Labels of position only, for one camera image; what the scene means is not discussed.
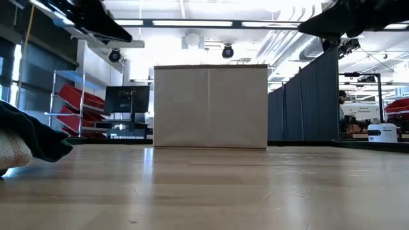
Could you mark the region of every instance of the cable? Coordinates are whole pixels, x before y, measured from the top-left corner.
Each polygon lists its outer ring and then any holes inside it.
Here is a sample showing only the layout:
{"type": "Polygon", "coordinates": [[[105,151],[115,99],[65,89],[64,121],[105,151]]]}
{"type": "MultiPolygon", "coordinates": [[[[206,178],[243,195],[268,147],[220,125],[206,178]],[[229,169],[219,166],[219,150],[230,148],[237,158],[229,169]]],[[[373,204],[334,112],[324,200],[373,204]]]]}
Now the cable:
{"type": "Polygon", "coordinates": [[[16,99],[15,99],[17,108],[19,108],[19,104],[20,104],[20,92],[21,92],[22,78],[24,77],[24,73],[26,71],[27,43],[28,43],[28,38],[30,37],[31,25],[33,24],[34,9],[35,9],[34,5],[31,5],[30,21],[28,23],[26,40],[24,41],[24,50],[23,50],[22,62],[21,62],[22,71],[21,71],[21,74],[19,75],[19,87],[17,90],[16,99]]]}
{"type": "Polygon", "coordinates": [[[377,60],[377,62],[381,63],[383,66],[385,66],[386,68],[388,68],[389,70],[392,70],[394,73],[397,74],[397,72],[395,72],[395,70],[393,70],[391,67],[385,65],[383,62],[379,61],[379,60],[378,60],[376,57],[374,57],[372,54],[366,52],[363,48],[360,48],[360,49],[362,49],[362,51],[364,51],[366,54],[368,54],[369,56],[371,56],[373,59],[377,60]]]}

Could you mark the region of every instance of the person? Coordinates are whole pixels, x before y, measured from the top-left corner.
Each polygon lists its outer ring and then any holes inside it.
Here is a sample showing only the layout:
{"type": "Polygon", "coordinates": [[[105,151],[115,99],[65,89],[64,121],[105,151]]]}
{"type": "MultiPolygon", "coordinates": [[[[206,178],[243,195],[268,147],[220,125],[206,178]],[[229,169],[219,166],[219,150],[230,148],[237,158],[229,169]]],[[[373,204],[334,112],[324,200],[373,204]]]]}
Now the person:
{"type": "Polygon", "coordinates": [[[346,101],[346,93],[343,90],[339,91],[339,120],[343,120],[345,115],[344,115],[344,111],[341,108],[341,105],[343,105],[346,101]]]}

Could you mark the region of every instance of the white knit fabric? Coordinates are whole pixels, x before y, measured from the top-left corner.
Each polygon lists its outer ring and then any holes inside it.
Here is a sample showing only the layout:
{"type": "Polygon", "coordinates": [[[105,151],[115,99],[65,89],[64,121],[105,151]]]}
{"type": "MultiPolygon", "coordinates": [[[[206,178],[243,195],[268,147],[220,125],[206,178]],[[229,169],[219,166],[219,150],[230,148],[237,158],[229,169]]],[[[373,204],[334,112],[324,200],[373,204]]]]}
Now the white knit fabric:
{"type": "Polygon", "coordinates": [[[0,170],[26,166],[31,159],[31,151],[19,134],[0,130],[0,170]]]}

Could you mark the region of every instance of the security camera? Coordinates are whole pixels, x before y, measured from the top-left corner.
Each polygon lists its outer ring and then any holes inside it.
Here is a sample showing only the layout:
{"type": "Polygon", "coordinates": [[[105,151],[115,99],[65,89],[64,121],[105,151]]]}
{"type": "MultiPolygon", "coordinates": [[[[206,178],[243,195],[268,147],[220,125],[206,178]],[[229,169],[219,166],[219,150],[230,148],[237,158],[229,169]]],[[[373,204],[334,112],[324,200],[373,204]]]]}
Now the security camera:
{"type": "Polygon", "coordinates": [[[223,52],[222,52],[222,57],[223,58],[231,58],[231,57],[233,57],[234,53],[235,52],[234,52],[233,48],[231,48],[231,45],[225,45],[224,49],[223,49],[223,52]]]}
{"type": "Polygon", "coordinates": [[[112,49],[112,52],[109,54],[109,61],[117,63],[122,58],[121,52],[119,49],[112,49]]]}
{"type": "Polygon", "coordinates": [[[338,47],[339,59],[346,57],[347,55],[351,54],[352,51],[355,51],[359,48],[360,48],[360,43],[358,39],[356,38],[340,44],[340,46],[338,47]]]}
{"type": "Polygon", "coordinates": [[[330,40],[326,40],[321,38],[321,45],[322,45],[322,50],[323,52],[327,51],[328,49],[330,49],[331,47],[336,47],[341,43],[341,40],[337,40],[335,41],[330,41],[330,40]]]}

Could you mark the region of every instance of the dark curtain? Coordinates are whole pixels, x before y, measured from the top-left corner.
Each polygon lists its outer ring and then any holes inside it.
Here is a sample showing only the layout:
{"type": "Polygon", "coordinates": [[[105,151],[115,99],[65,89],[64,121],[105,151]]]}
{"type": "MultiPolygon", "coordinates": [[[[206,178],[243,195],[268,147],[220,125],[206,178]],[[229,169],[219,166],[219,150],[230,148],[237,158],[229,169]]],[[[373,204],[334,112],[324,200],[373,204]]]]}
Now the dark curtain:
{"type": "Polygon", "coordinates": [[[282,139],[283,88],[268,94],[268,140],[282,139]]]}
{"type": "Polygon", "coordinates": [[[332,49],[268,95],[268,140],[337,139],[338,107],[338,52],[332,49]]]}
{"type": "Polygon", "coordinates": [[[306,141],[338,138],[338,52],[329,50],[301,70],[306,141]]]}
{"type": "Polygon", "coordinates": [[[0,37],[0,84],[12,84],[15,44],[0,37]]]}
{"type": "Polygon", "coordinates": [[[289,80],[285,86],[286,90],[286,116],[284,139],[299,141],[302,140],[301,127],[301,96],[299,74],[289,80]]]}

